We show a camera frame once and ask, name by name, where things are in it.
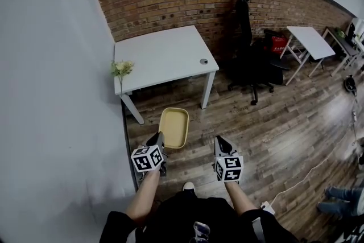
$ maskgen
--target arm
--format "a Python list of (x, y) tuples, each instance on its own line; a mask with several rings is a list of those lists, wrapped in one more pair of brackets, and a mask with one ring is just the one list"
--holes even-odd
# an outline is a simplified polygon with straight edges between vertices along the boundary
[(242, 191), (239, 184), (236, 182), (225, 182), (225, 187), (231, 198), (231, 201), (233, 202), (234, 209), (238, 213), (238, 216), (242, 215), (246, 211), (257, 209)]
[(149, 171), (140, 185), (135, 197), (126, 210), (128, 215), (139, 226), (143, 225), (152, 208), (155, 192), (159, 182), (159, 168)]

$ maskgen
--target floor plank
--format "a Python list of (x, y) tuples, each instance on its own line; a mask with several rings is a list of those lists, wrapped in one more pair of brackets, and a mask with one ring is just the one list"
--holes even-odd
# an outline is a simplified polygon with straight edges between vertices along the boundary
[[(297, 62), (289, 60), (292, 69), (285, 72), (285, 80), (298, 67)], [(260, 205), (288, 190), (273, 204), (279, 222), (299, 239), (329, 241), (337, 220), (316, 211), (317, 202), (324, 198), (324, 188), (357, 186), (363, 180), (357, 169), (358, 143), (353, 145), (352, 110), (358, 118), (356, 136), (364, 137), (364, 75), (358, 72), (362, 60), (334, 77), (330, 73), (338, 61), (328, 59), (324, 63), (324, 70), (320, 67), (311, 78), (307, 74), (315, 64), (306, 64), (289, 86), (275, 86), (274, 93), (258, 88), (256, 106), (250, 105), (250, 87), (228, 91), (230, 80), (224, 70), (217, 72), (204, 110), (200, 108), (203, 76), (134, 92), (131, 98), (145, 124), (139, 125), (127, 114), (132, 149), (158, 130), (163, 109), (184, 108), (190, 117), (186, 145), (178, 150), (166, 149), (168, 172), (160, 180), (157, 199), (172, 196), (185, 182), (192, 181), (199, 197), (224, 197), (230, 203), (212, 169), (213, 140), (223, 135), (238, 145), (244, 157), (240, 185), (249, 198)], [(357, 99), (342, 85), (349, 73), (357, 82)]]

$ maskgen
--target beige plastic basket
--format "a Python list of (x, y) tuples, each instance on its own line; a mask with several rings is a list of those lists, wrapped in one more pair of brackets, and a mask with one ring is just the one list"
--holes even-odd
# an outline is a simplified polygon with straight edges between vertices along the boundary
[(187, 139), (188, 112), (184, 109), (166, 108), (159, 122), (159, 131), (164, 134), (164, 146), (182, 148)]

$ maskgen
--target brick wall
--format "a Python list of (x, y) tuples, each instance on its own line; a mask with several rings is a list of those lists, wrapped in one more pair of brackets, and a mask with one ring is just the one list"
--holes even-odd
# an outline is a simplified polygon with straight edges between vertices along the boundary
[[(236, 0), (99, 0), (116, 42), (195, 25), (217, 60), (231, 57), (238, 47), (239, 24)], [(253, 39), (268, 28), (285, 31), (287, 26), (345, 28), (351, 13), (331, 0), (250, 0)]]

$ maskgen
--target blue jeans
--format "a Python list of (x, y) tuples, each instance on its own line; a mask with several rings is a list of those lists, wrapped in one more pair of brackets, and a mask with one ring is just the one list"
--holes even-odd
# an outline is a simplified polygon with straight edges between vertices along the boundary
[(344, 201), (337, 203), (318, 203), (317, 208), (322, 213), (337, 214), (343, 217), (358, 216), (358, 202), (363, 188), (352, 188), (350, 190), (329, 187), (325, 194), (329, 199), (336, 197)]

